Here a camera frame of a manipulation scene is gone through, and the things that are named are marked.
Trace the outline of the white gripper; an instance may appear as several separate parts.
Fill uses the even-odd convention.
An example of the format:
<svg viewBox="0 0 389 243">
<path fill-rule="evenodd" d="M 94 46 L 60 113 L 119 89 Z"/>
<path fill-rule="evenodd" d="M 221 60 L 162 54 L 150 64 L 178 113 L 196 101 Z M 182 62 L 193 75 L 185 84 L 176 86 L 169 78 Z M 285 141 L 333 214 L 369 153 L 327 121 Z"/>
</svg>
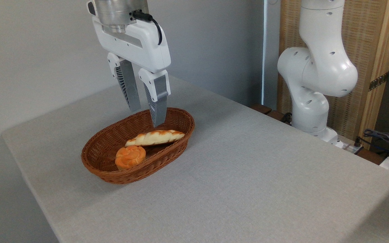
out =
<svg viewBox="0 0 389 243">
<path fill-rule="evenodd" d="M 89 1 L 87 7 L 130 111 L 141 109 L 134 63 L 142 67 L 138 74 L 145 86 L 153 126 L 160 126 L 166 119 L 167 97 L 171 94 L 164 70 L 171 57 L 164 31 L 149 14 L 147 1 Z"/>
</svg>

